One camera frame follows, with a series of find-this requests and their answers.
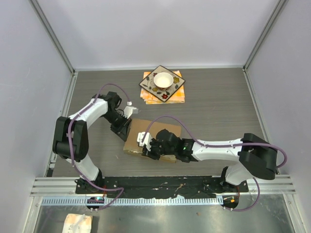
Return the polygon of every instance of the cable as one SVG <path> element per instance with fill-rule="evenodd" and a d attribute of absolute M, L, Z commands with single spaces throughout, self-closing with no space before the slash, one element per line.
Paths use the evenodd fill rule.
<path fill-rule="evenodd" d="M 100 93 L 101 93 L 101 91 L 103 90 L 103 88 L 106 87 L 106 86 L 108 86 L 108 85 L 112 85 L 112 86 L 118 87 L 121 91 L 124 92 L 124 94 L 125 94 L 126 97 L 127 97 L 128 102 L 130 102 L 129 96 L 127 95 L 127 93 L 126 93 L 120 86 L 118 86 L 118 85 L 116 85 L 116 84 L 113 84 L 113 83 L 107 83 L 107 84 L 103 85 L 103 86 L 101 87 L 101 89 L 98 91 L 98 93 L 96 94 L 94 101 L 93 101 L 92 103 L 90 103 L 88 106 L 86 106 L 84 109 L 82 109 L 80 112 L 78 112 L 78 113 L 74 116 L 74 118 L 70 121 L 69 126 L 68 126 L 68 135 L 71 135 L 72 125 L 73 125 L 73 123 L 75 122 L 75 120 L 76 120 L 81 114 L 83 114 L 84 112 L 86 112 L 88 109 L 90 109 L 90 108 L 95 104 L 95 102 L 96 102 L 96 100 L 98 99 L 98 96 L 100 95 Z M 107 189 L 107 188 L 98 187 L 97 185 L 93 184 L 92 181 L 90 181 L 86 176 L 84 176 L 84 174 L 76 167 L 75 161 L 74 161 L 74 152 L 73 152 L 72 138 L 71 138 L 70 136 L 68 137 L 68 141 L 69 141 L 71 165 L 74 167 L 74 169 L 80 174 L 80 176 L 81 176 L 84 180 L 86 180 L 86 181 L 87 181 L 90 185 L 92 185 L 93 187 L 95 187 L 95 188 L 97 188 L 97 189 L 99 189 L 99 190 L 102 190 L 102 191 L 119 191 L 119 190 L 120 190 L 120 192 L 118 193 L 118 195 L 117 195 L 110 203 L 108 203 L 108 204 L 105 205 L 105 206 L 100 207 L 98 210 L 102 210 L 102 209 L 105 209 L 105 208 L 109 207 L 116 199 L 118 199 L 118 198 L 121 196 L 121 194 L 122 194 L 123 191 L 124 191 L 124 188 L 123 188 L 123 187 L 120 187 L 120 188 Z"/>
<path fill-rule="evenodd" d="M 175 117 L 173 117 L 173 116 L 168 116 L 168 115 L 159 116 L 158 118 L 156 118 L 155 120 L 153 120 L 153 121 L 148 125 L 148 127 L 147 127 L 147 129 L 146 129 L 146 131 L 145 131 L 145 134 L 144 134 L 144 136 L 143 136 L 143 138 L 142 138 L 142 140 L 141 140 L 142 142 L 144 141 L 144 139 L 145 139 L 145 137 L 146 137 L 148 131 L 150 130 L 152 124 L 155 123 L 155 121 L 157 121 L 158 119 L 163 118 L 163 117 L 169 117 L 169 118 L 172 118 L 172 119 L 178 121 L 179 124 L 181 124 L 181 125 L 184 127 L 184 129 L 188 132 L 188 134 L 190 135 L 190 137 L 191 137 L 196 143 L 198 143 L 199 145 L 204 146 L 204 147 L 206 147 L 206 148 L 207 148 L 207 147 L 212 147 L 212 148 L 227 148 L 227 147 L 240 147 L 240 146 L 261 146 L 261 147 L 270 147 L 270 148 L 273 148 L 273 149 L 275 149 L 275 150 L 279 150 L 279 151 L 283 154 L 283 156 L 284 156 L 283 162 L 282 162 L 281 164 L 279 164 L 279 165 L 277 166 L 277 168 L 284 166 L 284 165 L 286 164 L 286 162 L 287 162 L 287 154 L 286 154 L 286 152 L 285 152 L 282 148 L 277 147 L 277 146 L 275 146 L 275 145 L 271 145 L 271 144 L 266 144 L 266 143 L 238 143 L 238 144 L 233 144 L 233 145 L 205 145 L 204 143 L 202 143 L 202 142 L 200 142 L 198 139 L 196 139 L 196 138 L 193 136 L 193 134 L 190 132 L 190 130 L 189 130 L 179 119 L 177 119 L 177 118 L 175 118 Z M 255 181 L 255 183 L 256 183 L 256 185 L 257 185 L 257 189 L 258 189 L 258 196 L 257 196 L 255 202 L 254 202 L 251 206 L 249 206 L 249 207 L 247 207 L 247 208 L 238 209 L 238 210 L 232 209 L 232 211 L 242 212 L 242 211 L 250 210 L 251 208 L 253 208 L 253 207 L 257 204 L 257 202 L 258 202 L 258 200 L 259 200 L 259 197 L 260 197 L 260 188 L 259 188 L 259 184 L 258 184 L 256 178 L 253 177 L 253 179 L 254 179 L 254 181 Z"/>
<path fill-rule="evenodd" d="M 257 190 L 258 190 L 258 195 L 257 195 L 257 198 L 256 198 L 255 202 L 251 206 L 249 206 L 247 208 L 244 208 L 244 209 L 230 209 L 230 208 L 226 207 L 227 210 L 235 211 L 235 212 L 242 212 L 242 211 L 246 211 L 246 210 L 252 209 L 257 204 L 257 202 L 259 201 L 259 197 L 260 197 L 260 188 L 259 188 L 259 184 L 258 184 L 257 180 L 255 179 L 255 177 L 253 177 L 253 179 L 254 179 L 254 181 L 255 181 L 255 183 L 257 185 Z"/>
<path fill-rule="evenodd" d="M 287 162 L 287 154 L 286 152 L 280 148 L 280 147 L 277 147 L 275 145 L 271 145 L 271 144 L 266 144 L 266 143 L 254 143 L 254 142 L 249 142 L 249 143 L 238 143 L 238 144 L 228 144 L 228 145 L 205 145 L 204 143 L 200 142 L 198 139 L 196 139 L 193 134 L 190 132 L 190 130 L 184 125 L 184 123 L 182 123 L 179 119 L 173 117 L 173 116 L 169 116 L 169 115 L 164 115 L 164 116 L 159 116 L 158 118 L 154 119 L 147 127 L 146 131 L 145 131 L 145 134 L 144 136 L 142 137 L 142 142 L 145 140 L 145 137 L 148 133 L 148 131 L 150 130 L 151 126 L 153 123 L 155 123 L 158 119 L 160 118 L 163 118 L 163 117 L 168 117 L 168 118 L 172 118 L 174 120 L 176 120 L 179 124 L 181 124 L 184 129 L 187 131 L 187 133 L 190 135 L 190 137 L 196 142 L 198 143 L 199 145 L 203 146 L 203 147 L 211 147 L 211 148 L 227 148 L 227 147 L 240 147 L 240 146 L 260 146 L 260 147 L 270 147 L 270 148 L 273 148 L 275 150 L 279 150 L 283 156 L 284 156 L 284 160 L 283 162 L 277 166 L 277 168 L 280 168 L 282 166 L 284 166 Z"/>

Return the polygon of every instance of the flower pattern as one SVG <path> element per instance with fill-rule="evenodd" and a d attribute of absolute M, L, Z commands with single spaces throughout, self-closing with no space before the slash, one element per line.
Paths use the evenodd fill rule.
<path fill-rule="evenodd" d="M 174 77 L 174 83 L 179 83 L 179 78 L 178 77 Z"/>

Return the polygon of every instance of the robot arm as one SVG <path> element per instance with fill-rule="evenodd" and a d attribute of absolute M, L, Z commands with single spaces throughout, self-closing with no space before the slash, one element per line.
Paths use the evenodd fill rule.
<path fill-rule="evenodd" d="M 107 95 L 99 95 L 95 103 L 94 98 L 95 97 L 93 97 L 88 104 L 93 104 L 93 106 L 87 109 L 83 114 L 79 115 L 79 112 L 88 105 L 78 113 L 69 117 L 61 116 L 57 119 L 52 150 L 61 158 L 71 163 L 68 137 L 72 137 L 76 167 L 86 178 L 94 182 L 97 186 L 101 186 L 102 172 L 93 164 L 87 153 L 87 130 L 98 118 L 104 117 L 111 123 L 111 131 L 117 134 L 123 141 L 126 141 L 131 123 L 130 116 L 133 113 L 137 113 L 137 108 L 132 107 L 131 103 L 128 102 L 128 106 L 120 113 L 117 108 L 120 106 L 122 99 L 115 92 L 108 92 Z M 76 115 L 79 115 L 79 117 L 72 126 L 71 135 L 68 135 L 69 123 Z"/>
<path fill-rule="evenodd" d="M 167 130 L 161 130 L 155 139 L 151 137 L 150 133 L 147 133 L 142 141 L 144 135 L 145 132 L 139 133 L 137 142 L 140 147 L 143 147 L 143 155 L 152 159 L 159 159 L 161 155 L 175 155 L 178 160 L 186 163 L 209 159 L 236 162 L 235 165 L 225 167 L 222 173 L 224 182 L 234 186 L 253 177 L 265 180 L 275 178 L 276 150 L 269 147 L 231 146 L 243 142 L 268 144 L 268 142 L 251 133 L 246 133 L 244 138 L 231 141 L 207 142 L 198 140 L 204 145 L 210 145 L 207 148 L 193 139 L 180 139 Z"/>

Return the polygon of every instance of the white bowl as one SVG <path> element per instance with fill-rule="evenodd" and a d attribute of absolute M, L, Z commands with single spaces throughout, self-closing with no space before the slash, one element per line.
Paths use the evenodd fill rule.
<path fill-rule="evenodd" d="M 161 72 L 155 75 L 154 82 L 157 88 L 167 89 L 173 84 L 174 78 L 169 73 Z"/>

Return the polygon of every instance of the reflective metallic surface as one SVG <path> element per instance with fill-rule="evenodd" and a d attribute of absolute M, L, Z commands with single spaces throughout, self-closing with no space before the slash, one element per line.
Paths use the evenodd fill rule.
<path fill-rule="evenodd" d="M 238 208 L 256 195 L 241 196 Z M 109 207 L 90 212 L 85 206 L 42 206 L 35 233 L 61 233 L 66 215 L 93 216 L 92 233 L 293 233 L 283 195 L 262 195 L 253 209 L 223 210 L 221 206 Z"/>

